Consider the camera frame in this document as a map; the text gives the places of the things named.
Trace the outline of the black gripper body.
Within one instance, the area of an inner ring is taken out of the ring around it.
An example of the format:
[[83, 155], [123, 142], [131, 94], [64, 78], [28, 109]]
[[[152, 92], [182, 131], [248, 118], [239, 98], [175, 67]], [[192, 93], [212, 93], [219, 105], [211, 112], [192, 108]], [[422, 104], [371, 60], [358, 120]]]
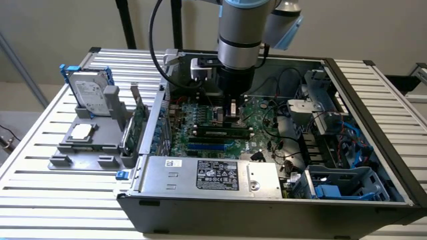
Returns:
[[255, 67], [238, 70], [224, 66], [218, 69], [216, 86], [228, 101], [238, 100], [240, 95], [251, 89], [255, 70]]

